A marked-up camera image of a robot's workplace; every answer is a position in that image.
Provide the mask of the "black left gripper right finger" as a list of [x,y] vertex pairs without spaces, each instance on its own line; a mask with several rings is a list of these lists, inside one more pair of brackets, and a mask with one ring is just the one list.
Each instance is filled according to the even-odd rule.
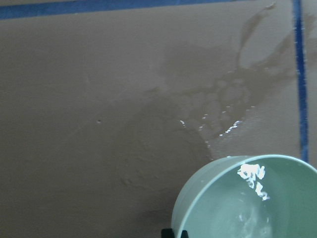
[[181,233],[181,238],[188,238],[188,233],[186,230],[183,230]]

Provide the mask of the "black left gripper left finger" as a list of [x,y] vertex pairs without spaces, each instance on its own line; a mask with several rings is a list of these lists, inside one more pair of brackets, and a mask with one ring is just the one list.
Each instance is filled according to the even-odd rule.
[[162,229],[160,232],[161,238],[175,238],[174,231],[172,228]]

